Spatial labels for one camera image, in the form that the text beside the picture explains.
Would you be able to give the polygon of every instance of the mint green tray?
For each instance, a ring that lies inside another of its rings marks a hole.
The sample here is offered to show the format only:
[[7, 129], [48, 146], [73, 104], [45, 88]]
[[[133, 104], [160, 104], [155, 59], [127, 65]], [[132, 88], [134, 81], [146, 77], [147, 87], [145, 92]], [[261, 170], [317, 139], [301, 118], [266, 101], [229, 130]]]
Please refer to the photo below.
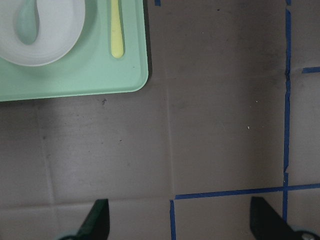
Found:
[[148, 78], [143, 0], [122, 0], [124, 55], [110, 49], [110, 1], [86, 0], [81, 36], [60, 60], [37, 67], [0, 58], [0, 102], [134, 92]]

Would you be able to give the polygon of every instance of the blue tape line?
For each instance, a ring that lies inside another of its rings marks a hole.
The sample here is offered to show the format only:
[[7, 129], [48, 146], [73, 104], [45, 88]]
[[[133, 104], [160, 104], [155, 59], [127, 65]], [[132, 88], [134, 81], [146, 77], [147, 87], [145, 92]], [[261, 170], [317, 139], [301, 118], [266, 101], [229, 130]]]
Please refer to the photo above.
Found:
[[286, 61], [285, 61], [285, 96], [284, 96], [284, 143], [283, 143], [283, 193], [282, 193], [282, 218], [288, 218], [288, 184], [289, 174], [289, 145], [290, 145], [290, 95], [291, 95], [291, 13], [285, 10], [285, 37], [286, 37]]
[[288, 219], [288, 184], [289, 184], [289, 174], [285, 172], [283, 174], [283, 193], [282, 193], [282, 218], [287, 221]]
[[320, 189], [320, 183], [288, 186], [288, 173], [285, 173], [284, 181], [285, 181], [285, 183], [283, 184], [284, 186], [278, 186], [278, 187], [179, 194], [179, 195], [176, 195], [174, 199], [175, 200], [200, 199], [200, 198], [214, 198], [214, 197], [234, 196], [234, 195], [251, 195], [251, 194], [287, 192], [287, 191], [296, 191], [296, 190]]
[[308, 190], [308, 189], [320, 189], [320, 183], [288, 186], [286, 189], [287, 189], [288, 191]]
[[319, 73], [320, 72], [320, 66], [314, 66], [314, 67], [305, 67], [302, 69], [303, 74], [311, 74], [311, 73]]
[[216, 192], [204, 192], [204, 193], [191, 193], [176, 195], [175, 199], [199, 199], [199, 198], [212, 198], [232, 195], [247, 195], [247, 194], [262, 194], [273, 193], [283, 191], [283, 187], [269, 187], [269, 188], [255, 188], [255, 189], [243, 189], [243, 190], [231, 190], [231, 191], [216, 191]]
[[175, 203], [170, 200], [170, 227], [171, 227], [171, 240], [176, 240], [176, 214], [175, 214]]

